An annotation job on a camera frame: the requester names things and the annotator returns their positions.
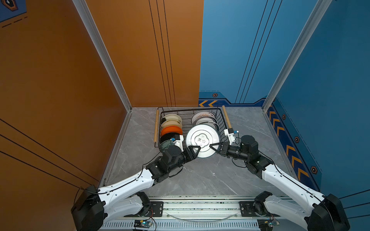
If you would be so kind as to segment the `white plate flower outline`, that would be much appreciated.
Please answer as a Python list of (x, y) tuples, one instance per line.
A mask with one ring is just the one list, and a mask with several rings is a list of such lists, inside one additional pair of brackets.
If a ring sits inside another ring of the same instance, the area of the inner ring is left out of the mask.
[(207, 125), (196, 125), (186, 135), (187, 147), (191, 145), (201, 147), (198, 158), (208, 158), (214, 155), (216, 152), (209, 145), (219, 142), (219, 133)]

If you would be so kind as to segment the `black wire dish rack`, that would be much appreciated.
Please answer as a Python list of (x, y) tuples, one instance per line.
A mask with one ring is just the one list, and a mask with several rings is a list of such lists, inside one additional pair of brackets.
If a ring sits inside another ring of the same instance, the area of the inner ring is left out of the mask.
[(194, 126), (192, 121), (191, 121), (191, 118), (192, 116), (198, 112), (198, 111), (204, 111), (204, 110), (207, 110), (207, 111), (211, 111), (215, 114), (215, 119), (217, 120), (218, 122), (218, 125), (219, 125), (219, 136), (220, 136), (220, 141), (221, 142), (225, 142), (225, 141), (229, 141), (228, 140), (228, 137), (225, 136), (224, 134), (224, 130), (225, 129), (228, 129), (227, 127), (227, 122), (225, 120), (225, 116), (224, 116), (224, 112), (223, 112), (223, 109), (222, 107), (174, 107), (174, 108), (171, 108), (171, 107), (158, 107), (156, 109), (159, 109), (159, 115), (160, 115), (160, 118), (159, 118), (159, 130), (158, 130), (158, 141), (156, 144), (154, 144), (154, 147), (155, 148), (159, 148), (160, 146), (160, 138), (161, 138), (161, 119), (165, 116), (165, 115), (168, 115), (168, 114), (177, 114), (179, 115), (181, 118), (182, 118), (182, 125), (183, 125), (183, 136), (184, 136), (184, 146), (186, 145), (186, 135), (187, 133), (190, 131), (190, 129)]

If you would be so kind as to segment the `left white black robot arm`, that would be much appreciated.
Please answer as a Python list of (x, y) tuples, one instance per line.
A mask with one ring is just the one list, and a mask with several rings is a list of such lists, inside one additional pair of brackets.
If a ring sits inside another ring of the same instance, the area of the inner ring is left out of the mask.
[(76, 229), (97, 231), (103, 224), (120, 217), (145, 216), (150, 200), (144, 190), (172, 177), (173, 170), (182, 170), (184, 164), (197, 158), (200, 150), (200, 146), (191, 145), (181, 150), (172, 145), (158, 152), (137, 174), (125, 180), (106, 187), (91, 185), (82, 189), (71, 209)]

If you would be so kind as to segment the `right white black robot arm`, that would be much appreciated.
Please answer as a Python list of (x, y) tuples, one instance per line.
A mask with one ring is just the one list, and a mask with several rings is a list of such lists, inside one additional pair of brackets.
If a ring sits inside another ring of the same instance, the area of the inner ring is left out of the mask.
[(259, 151), (254, 137), (242, 136), (239, 146), (224, 142), (210, 144), (210, 148), (224, 157), (244, 161), (249, 172), (274, 185), (294, 201), (282, 201), (264, 191), (254, 199), (254, 208), (258, 215), (276, 214), (307, 231), (350, 230), (348, 218), (338, 197), (315, 191), (285, 173), (271, 158)]

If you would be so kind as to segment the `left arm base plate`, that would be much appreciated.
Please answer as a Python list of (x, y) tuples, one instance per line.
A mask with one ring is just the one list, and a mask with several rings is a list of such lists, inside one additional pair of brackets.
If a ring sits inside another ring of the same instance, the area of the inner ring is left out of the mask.
[(127, 215), (126, 217), (162, 217), (163, 207), (163, 201), (152, 201), (150, 202), (150, 205), (144, 206), (138, 214)]

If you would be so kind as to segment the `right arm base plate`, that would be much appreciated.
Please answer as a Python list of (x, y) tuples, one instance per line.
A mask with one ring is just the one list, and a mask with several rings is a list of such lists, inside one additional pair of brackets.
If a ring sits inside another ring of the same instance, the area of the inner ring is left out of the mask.
[(242, 217), (273, 217), (276, 214), (271, 214), (267, 211), (263, 203), (254, 201), (240, 201), (240, 212)]

